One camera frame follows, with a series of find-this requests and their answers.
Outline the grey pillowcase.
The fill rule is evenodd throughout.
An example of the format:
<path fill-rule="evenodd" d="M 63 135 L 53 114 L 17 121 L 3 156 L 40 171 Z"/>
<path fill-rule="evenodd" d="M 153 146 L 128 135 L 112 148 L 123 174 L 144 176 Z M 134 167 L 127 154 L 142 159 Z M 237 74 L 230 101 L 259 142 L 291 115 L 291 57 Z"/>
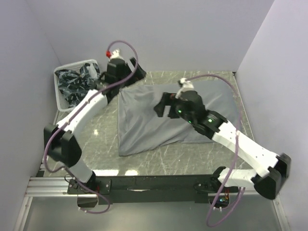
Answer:
<path fill-rule="evenodd" d="M 193 83 L 206 109 L 216 111 L 236 125 L 239 112 L 231 88 L 221 80 Z M 119 156 L 138 154 L 172 143 L 209 143 L 183 119 L 169 118 L 169 108 L 158 117 L 154 107 L 163 92 L 175 93 L 178 84 L 140 85 L 122 89 L 118 97 Z"/>

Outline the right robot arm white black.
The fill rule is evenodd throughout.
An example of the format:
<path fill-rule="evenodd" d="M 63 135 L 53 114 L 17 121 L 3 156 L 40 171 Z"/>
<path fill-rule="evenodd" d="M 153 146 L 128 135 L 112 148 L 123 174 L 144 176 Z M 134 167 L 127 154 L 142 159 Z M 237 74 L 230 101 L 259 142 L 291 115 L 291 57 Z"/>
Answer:
<path fill-rule="evenodd" d="M 291 158 L 283 153 L 278 155 L 236 130 L 236 127 L 216 111 L 207 110 L 201 96 L 189 90 L 176 97 L 164 92 L 154 107 L 158 117 L 162 117 L 166 106 L 170 106 L 168 117 L 182 118 L 195 131 L 217 142 L 251 166 L 251 169 L 222 170 L 211 180 L 213 190 L 222 192 L 227 187 L 254 188 L 264 198 L 273 200 L 279 194 L 290 175 Z"/>

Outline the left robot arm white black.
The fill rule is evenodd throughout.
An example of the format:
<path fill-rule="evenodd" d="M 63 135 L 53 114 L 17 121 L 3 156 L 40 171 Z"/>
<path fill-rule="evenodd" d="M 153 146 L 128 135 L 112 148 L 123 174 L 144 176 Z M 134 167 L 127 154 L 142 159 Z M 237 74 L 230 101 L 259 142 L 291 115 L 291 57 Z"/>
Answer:
<path fill-rule="evenodd" d="M 81 102 L 71 113 L 55 125 L 44 128 L 43 163 L 47 171 L 55 173 L 65 170 L 79 184 L 84 193 L 97 188 L 96 174 L 81 159 L 82 150 L 77 135 L 88 120 L 119 94 L 120 89 L 128 87 L 146 77 L 138 59 L 132 57 L 130 69 L 122 58 L 111 58 L 107 70 L 97 79 L 90 80 L 89 89 Z"/>

